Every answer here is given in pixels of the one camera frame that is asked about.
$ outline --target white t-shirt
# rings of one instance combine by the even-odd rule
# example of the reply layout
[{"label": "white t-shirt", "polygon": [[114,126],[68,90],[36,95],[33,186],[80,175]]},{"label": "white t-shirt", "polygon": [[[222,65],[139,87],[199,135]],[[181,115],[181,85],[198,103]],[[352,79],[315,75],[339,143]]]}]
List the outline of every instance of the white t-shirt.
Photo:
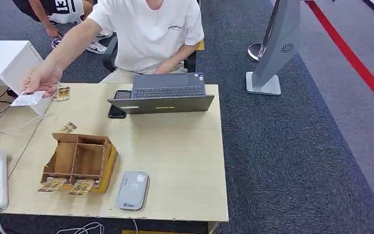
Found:
[{"label": "white t-shirt", "polygon": [[158,10],[151,10],[146,0],[99,0],[94,6],[88,18],[117,33],[116,67],[145,73],[157,69],[183,44],[203,40],[197,0],[163,1]]}]

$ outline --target wooden organizer box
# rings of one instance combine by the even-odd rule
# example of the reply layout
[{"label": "wooden organizer box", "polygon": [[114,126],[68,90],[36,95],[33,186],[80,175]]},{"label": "wooden organizer box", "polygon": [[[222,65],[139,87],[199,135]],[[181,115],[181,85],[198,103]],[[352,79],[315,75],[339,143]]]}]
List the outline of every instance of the wooden organizer box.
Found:
[{"label": "wooden organizer box", "polygon": [[54,155],[44,167],[41,183],[48,177],[66,178],[62,189],[72,189],[78,179],[99,181],[91,191],[105,193],[117,159],[117,150],[105,136],[53,133],[58,141]]}]

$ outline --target red stripe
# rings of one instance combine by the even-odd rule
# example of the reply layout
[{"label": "red stripe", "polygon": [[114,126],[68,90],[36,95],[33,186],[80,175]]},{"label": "red stripe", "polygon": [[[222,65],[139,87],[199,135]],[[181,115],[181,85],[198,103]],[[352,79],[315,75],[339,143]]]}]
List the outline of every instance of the red stripe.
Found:
[{"label": "red stripe", "polygon": [[369,88],[374,92],[374,76],[372,73],[363,65],[362,61],[355,55],[355,53],[350,49],[348,44],[339,35],[336,29],[332,26],[329,20],[326,18],[324,13],[320,10],[318,5],[314,1],[306,1],[310,9],[316,15],[316,18],[322,24],[323,28],[328,32],[329,36],[343,53],[345,58],[349,61],[356,72],[362,77],[362,79],[368,84]]}]

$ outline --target man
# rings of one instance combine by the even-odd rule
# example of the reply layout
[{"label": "man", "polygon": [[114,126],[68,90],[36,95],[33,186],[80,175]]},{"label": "man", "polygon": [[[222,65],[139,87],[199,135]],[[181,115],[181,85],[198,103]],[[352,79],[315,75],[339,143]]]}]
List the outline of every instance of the man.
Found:
[{"label": "man", "polygon": [[135,74],[185,72],[181,62],[204,38],[196,0],[99,0],[87,19],[71,29],[58,47],[24,77],[27,92],[56,91],[56,84],[102,29],[117,33],[117,70],[103,82],[122,82]]},{"label": "man", "polygon": [[[59,38],[59,30],[51,22],[81,23],[92,12],[94,0],[13,0],[15,5],[33,20],[41,22],[50,37]],[[104,31],[91,41],[87,50],[103,54],[107,50],[98,41],[109,38],[112,32]]]}]

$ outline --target hand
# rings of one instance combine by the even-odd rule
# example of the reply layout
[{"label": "hand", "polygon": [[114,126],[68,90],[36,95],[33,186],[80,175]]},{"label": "hand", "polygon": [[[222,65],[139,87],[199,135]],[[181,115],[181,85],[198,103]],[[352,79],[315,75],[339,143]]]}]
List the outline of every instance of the hand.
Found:
[{"label": "hand", "polygon": [[45,61],[30,71],[21,81],[21,91],[32,93],[46,91],[44,98],[51,97],[56,91],[56,85],[61,79],[62,69],[53,63]]},{"label": "hand", "polygon": [[157,68],[154,74],[168,74],[173,69],[173,66],[168,64],[167,62],[161,63],[161,65]]},{"label": "hand", "polygon": [[53,26],[52,24],[46,28],[46,33],[48,36],[52,38],[58,38],[59,37],[59,30],[57,27]]}]

